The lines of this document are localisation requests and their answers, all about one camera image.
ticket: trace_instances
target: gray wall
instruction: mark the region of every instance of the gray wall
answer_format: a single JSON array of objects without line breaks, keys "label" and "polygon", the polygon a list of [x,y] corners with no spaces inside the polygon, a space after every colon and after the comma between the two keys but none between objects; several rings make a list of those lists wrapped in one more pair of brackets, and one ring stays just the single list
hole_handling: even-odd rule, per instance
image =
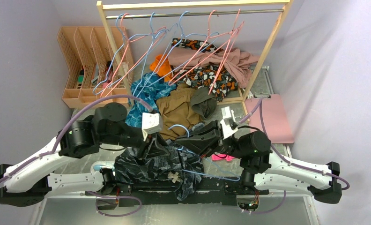
[{"label": "gray wall", "polygon": [[[65,26],[102,26],[100,16],[96,8],[96,0],[51,0],[62,19],[63,25]],[[151,3],[151,2],[182,2],[184,0],[134,0],[131,3]],[[292,23],[294,17],[297,14],[300,6],[304,0],[295,0],[291,11],[288,14],[288,18],[284,22],[282,29],[278,34],[275,44],[273,45],[273,51],[275,51],[278,44],[282,41],[286,31],[288,30],[290,24]],[[103,0],[103,4],[125,4],[130,3],[127,0]],[[269,8],[281,8],[281,6],[259,6],[259,7],[242,7],[245,9],[269,9]],[[185,11],[190,12],[206,12],[217,9],[219,11],[227,10],[238,10],[237,7],[217,7],[217,8],[181,8],[181,9],[161,9],[161,10],[135,10],[130,11],[130,14],[151,14],[155,13],[183,13]],[[119,15],[125,12],[109,12],[107,15]],[[261,54],[264,45],[268,39],[269,34],[274,26],[274,23],[278,17],[279,13],[269,13],[269,14],[249,14],[240,15],[238,19],[238,24],[245,20],[245,25],[238,36],[235,47],[241,48],[245,51],[249,51],[253,54]],[[227,32],[233,27],[235,20],[235,15],[221,15],[220,17],[213,16],[211,18],[211,31],[213,32]],[[158,29],[162,26],[171,26],[178,21],[178,17],[169,18],[155,18],[153,20],[153,28]],[[184,34],[190,33],[202,33],[206,34],[208,28],[208,17],[207,16],[192,16],[184,17],[181,24],[184,28]],[[149,19],[127,19],[124,20],[124,26],[129,31],[129,36],[137,33],[149,33],[151,29],[149,27]],[[154,56],[162,53],[168,42],[171,40],[172,35],[168,34],[167,38],[162,41],[162,43],[156,48],[156,51],[152,52],[151,57],[147,60],[151,62],[154,60]],[[190,36],[190,39],[201,39],[199,36]],[[219,43],[219,46],[224,43],[226,39],[220,38],[215,43]],[[146,37],[138,42],[134,42],[131,47],[134,54],[135,62],[139,59],[148,49],[151,44],[151,38]]]},{"label": "gray wall", "polygon": [[[41,149],[69,119],[60,26],[49,1],[0,1],[0,164]],[[28,224],[33,210],[0,205],[0,225]]]},{"label": "gray wall", "polygon": [[270,76],[295,135],[293,156],[337,161],[351,183],[323,225],[371,224],[371,1],[305,1]]}]

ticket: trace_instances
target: wooden frame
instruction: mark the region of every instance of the wooden frame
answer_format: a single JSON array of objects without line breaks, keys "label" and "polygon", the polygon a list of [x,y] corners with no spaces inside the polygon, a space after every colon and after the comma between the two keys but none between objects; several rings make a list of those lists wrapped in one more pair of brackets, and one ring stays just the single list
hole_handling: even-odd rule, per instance
[{"label": "wooden frame", "polygon": [[223,99],[222,102],[219,104],[233,104],[233,103],[241,103],[243,105],[244,111],[247,114],[248,111],[245,106],[245,100],[247,98],[247,94],[249,93],[250,89],[254,81],[256,80],[257,75],[259,74],[261,67],[263,66],[264,61],[268,55],[268,52],[271,49],[273,42],[275,41],[276,36],[280,28],[282,27],[283,21],[285,20],[290,7],[293,4],[293,0],[220,0],[220,1],[194,1],[194,2],[165,2],[165,3],[140,3],[140,4],[114,4],[114,5],[103,5],[101,1],[97,2],[97,9],[99,11],[101,20],[109,37],[109,41],[111,44],[112,49],[118,49],[115,45],[115,42],[112,38],[112,31],[108,26],[105,11],[129,11],[129,10],[140,10],[140,9],[162,9],[162,8],[200,8],[200,7],[224,7],[224,6],[256,6],[256,5],[282,5],[283,12],[281,12],[276,20],[276,23],[271,31],[270,36],[264,46],[263,52],[260,55],[259,61],[257,62],[256,67],[253,70],[252,76],[248,82],[247,87],[245,88],[245,92],[242,93],[239,89],[240,96],[239,97],[228,97]]}]

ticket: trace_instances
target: green object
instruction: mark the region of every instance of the green object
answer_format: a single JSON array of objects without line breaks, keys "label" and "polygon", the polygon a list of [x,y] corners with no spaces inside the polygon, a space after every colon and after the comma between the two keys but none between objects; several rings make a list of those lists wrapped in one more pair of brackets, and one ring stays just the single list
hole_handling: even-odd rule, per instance
[{"label": "green object", "polygon": [[79,82],[79,83],[82,83],[82,81],[83,81],[83,77],[84,77],[84,75],[79,75],[79,76],[78,76],[78,82]]}]

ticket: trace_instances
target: wooden post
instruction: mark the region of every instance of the wooden post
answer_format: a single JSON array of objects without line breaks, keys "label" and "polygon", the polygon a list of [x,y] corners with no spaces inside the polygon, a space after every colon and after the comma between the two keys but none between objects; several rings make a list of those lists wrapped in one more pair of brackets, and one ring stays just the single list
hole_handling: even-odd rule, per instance
[{"label": "wooden post", "polygon": [[[103,22],[105,32],[107,33],[108,41],[110,42],[112,52],[115,54],[115,52],[118,50],[118,47],[117,47],[117,44],[115,43],[115,39],[114,39],[114,35],[112,34],[111,27],[108,25],[107,20],[105,19],[105,12],[103,11],[103,5],[101,1],[98,1],[96,6],[99,11],[101,22]],[[125,71],[123,67],[119,65],[119,63],[121,62],[119,58],[119,54],[115,56],[115,61],[117,62],[119,66],[119,75],[120,77],[122,77],[123,75],[125,75]],[[127,78],[125,78],[122,82],[124,83],[127,94],[132,95],[132,91],[130,90],[129,83],[127,82]]]},{"label": "wooden post", "polygon": [[252,73],[252,76],[250,77],[249,83],[245,89],[245,92],[242,96],[242,101],[245,101],[247,98],[247,93],[249,93],[250,89],[252,88],[252,85],[254,81],[256,80],[257,75],[260,72],[261,67],[263,66],[264,60],[266,60],[268,52],[271,49],[271,46],[278,35],[279,29],[281,28],[283,21],[285,20],[285,17],[288,15],[288,12],[290,10],[290,7],[292,6],[293,0],[290,0],[288,4],[286,4],[283,7],[283,12],[279,14],[278,19],[276,20],[275,26],[270,34],[270,37],[268,38],[268,41],[266,43],[266,46],[264,46],[263,53],[261,54],[259,61],[257,62],[256,67],[254,68],[254,71]]}]

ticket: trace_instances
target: dark blue garment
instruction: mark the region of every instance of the dark blue garment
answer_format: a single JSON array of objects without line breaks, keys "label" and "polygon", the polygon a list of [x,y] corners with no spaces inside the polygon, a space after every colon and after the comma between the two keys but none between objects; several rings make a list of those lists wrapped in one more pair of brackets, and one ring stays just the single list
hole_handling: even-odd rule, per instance
[{"label": "dark blue garment", "polygon": [[[141,77],[140,80],[133,82],[131,87],[132,93],[134,93],[135,96],[137,96],[139,92],[142,90],[141,94],[139,95],[139,98],[146,101],[153,109],[156,110],[158,110],[158,106],[156,106],[155,102],[162,97],[169,96],[170,92],[176,89],[176,85],[169,86],[167,82],[163,81],[163,79],[154,83],[151,87],[147,87],[148,85],[152,84],[158,79],[159,77],[157,74],[146,73],[144,76]],[[134,92],[136,86],[140,82],[141,84],[137,87],[136,92]],[[129,114],[126,117],[126,124],[132,127],[140,128],[143,113],[148,113],[146,107],[144,107],[139,102],[135,102],[134,106],[129,111]]]}]

